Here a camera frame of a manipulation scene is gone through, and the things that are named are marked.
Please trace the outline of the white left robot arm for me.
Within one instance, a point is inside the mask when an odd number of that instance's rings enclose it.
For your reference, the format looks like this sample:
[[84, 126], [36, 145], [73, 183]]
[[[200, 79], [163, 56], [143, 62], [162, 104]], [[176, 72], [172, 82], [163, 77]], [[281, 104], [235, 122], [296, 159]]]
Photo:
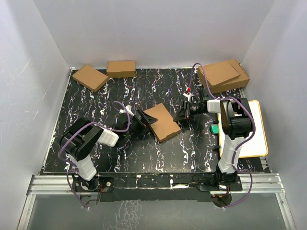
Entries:
[[77, 174], [83, 179], [82, 185], [88, 191], [94, 191], [99, 186], [96, 177], [97, 170], [90, 157], [90, 152], [98, 143], [114, 147], [119, 140], [124, 140], [132, 135], [142, 137], [151, 131], [150, 125], [156, 123], [157, 118], [138, 109], [133, 113], [127, 106], [120, 110], [115, 124], [111, 128], [81, 117], [70, 126], [60, 139], [59, 158], [67, 153], [69, 160], [77, 169]]

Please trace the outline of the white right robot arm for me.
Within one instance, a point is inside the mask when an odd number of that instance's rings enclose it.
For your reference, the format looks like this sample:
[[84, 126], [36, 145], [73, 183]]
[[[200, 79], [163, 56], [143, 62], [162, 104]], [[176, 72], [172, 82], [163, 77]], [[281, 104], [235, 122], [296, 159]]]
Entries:
[[225, 135], [222, 156], [214, 173], [212, 184], [219, 190], [225, 190], [237, 180], [237, 163], [241, 147], [255, 135], [255, 122], [247, 98], [225, 99], [205, 97], [200, 91], [200, 97], [191, 92], [184, 93], [181, 109], [173, 121], [182, 122], [203, 113], [216, 113], [221, 116], [220, 124]]

